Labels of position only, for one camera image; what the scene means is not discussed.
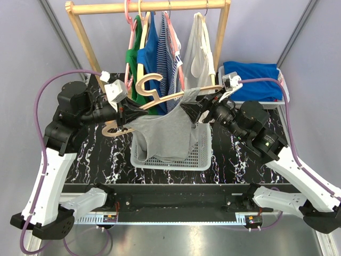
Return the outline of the grey tank top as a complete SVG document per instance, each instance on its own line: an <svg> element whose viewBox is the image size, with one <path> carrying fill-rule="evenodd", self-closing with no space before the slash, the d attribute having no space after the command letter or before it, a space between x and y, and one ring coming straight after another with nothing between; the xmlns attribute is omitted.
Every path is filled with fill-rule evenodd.
<svg viewBox="0 0 341 256"><path fill-rule="evenodd" d="M137 159L154 157L163 162L183 161L198 142L199 128L177 104L164 116L142 116L124 125L133 129Z"/></svg>

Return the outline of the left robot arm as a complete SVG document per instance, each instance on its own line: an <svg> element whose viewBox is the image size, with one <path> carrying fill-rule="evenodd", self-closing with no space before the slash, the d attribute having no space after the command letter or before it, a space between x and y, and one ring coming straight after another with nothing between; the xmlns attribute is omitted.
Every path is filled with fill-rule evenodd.
<svg viewBox="0 0 341 256"><path fill-rule="evenodd" d="M100 102L83 82L62 87L53 120L43 136L44 149L33 192L24 210L11 217L11 225L27 228L41 240L61 240L79 218L95 209L110 211L117 205L114 189L99 183L75 199L59 202L68 171L88 135L88 126L115 120L122 127L148 113L127 97L127 87L121 80L104 88L107 100Z"/></svg>

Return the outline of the beige wooden hanger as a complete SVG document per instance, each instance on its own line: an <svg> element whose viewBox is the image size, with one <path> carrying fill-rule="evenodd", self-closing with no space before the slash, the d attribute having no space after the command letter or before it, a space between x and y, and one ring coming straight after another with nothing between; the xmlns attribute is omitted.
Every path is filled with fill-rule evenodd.
<svg viewBox="0 0 341 256"><path fill-rule="evenodd" d="M157 80L160 81L163 77L160 74L157 73L150 73L150 74L146 74L143 76L143 78L141 79L141 82L143 84L145 84L147 81L149 80ZM158 92L156 89L152 89L152 90L143 90L144 92L144 96L152 96L153 100L150 101L149 103L146 103L144 105L142 105L142 107L140 109L144 109L147 110L153 106L156 106L162 102L166 102L168 100L171 99L176 99L179 97L182 97L184 92L179 92L179 93L174 93L165 97L160 97L158 95ZM110 130L111 129L117 129L119 128L119 125L117 125L116 121L108 121L106 122L105 127L102 129L102 134L106 137L118 137L120 135L123 134L127 134L127 133L131 133L132 131L134 131L133 129L128 129L127 131L120 131L120 132L115 132L115 133L111 133Z"/></svg>

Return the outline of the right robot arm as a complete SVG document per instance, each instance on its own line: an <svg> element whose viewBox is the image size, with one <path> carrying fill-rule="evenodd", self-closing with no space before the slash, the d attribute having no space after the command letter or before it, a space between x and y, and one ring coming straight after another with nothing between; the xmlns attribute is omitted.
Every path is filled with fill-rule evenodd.
<svg viewBox="0 0 341 256"><path fill-rule="evenodd" d="M268 208L295 215L314 230L329 234L340 228L340 189L326 181L294 154L294 145L268 129L269 113L257 101L246 101L239 109L228 105L219 94L200 101L181 103L191 122L205 114L203 123L211 120L228 130L261 164L283 176L297 190L285 193L251 184L237 196L238 209L254 211Z"/></svg>

